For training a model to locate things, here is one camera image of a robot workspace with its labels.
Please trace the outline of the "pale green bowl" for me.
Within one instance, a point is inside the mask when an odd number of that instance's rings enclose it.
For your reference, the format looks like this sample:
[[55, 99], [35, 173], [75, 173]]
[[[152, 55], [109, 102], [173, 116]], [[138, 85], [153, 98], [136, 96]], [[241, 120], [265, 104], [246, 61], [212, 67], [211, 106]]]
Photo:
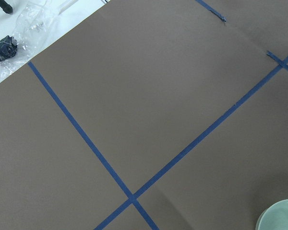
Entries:
[[256, 222], [256, 230], [288, 230], [288, 199], [267, 208]]

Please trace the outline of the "dark folded umbrella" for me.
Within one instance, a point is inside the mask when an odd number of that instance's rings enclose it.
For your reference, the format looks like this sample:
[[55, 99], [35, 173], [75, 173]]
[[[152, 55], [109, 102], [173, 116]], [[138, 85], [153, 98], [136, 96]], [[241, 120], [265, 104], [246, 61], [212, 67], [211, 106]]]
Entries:
[[13, 36], [6, 36], [0, 40], [0, 62], [14, 57], [17, 54], [18, 44]]

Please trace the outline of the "crumpled clear plastic wrap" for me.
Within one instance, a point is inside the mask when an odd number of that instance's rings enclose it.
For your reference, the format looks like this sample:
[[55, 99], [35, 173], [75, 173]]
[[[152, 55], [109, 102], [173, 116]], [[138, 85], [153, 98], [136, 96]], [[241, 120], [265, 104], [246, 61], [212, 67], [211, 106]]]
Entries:
[[51, 26], [59, 15], [59, 9], [50, 5], [49, 0], [43, 5], [30, 1], [18, 16], [16, 26], [9, 35], [17, 40], [17, 54], [0, 62], [0, 83], [42, 51]]

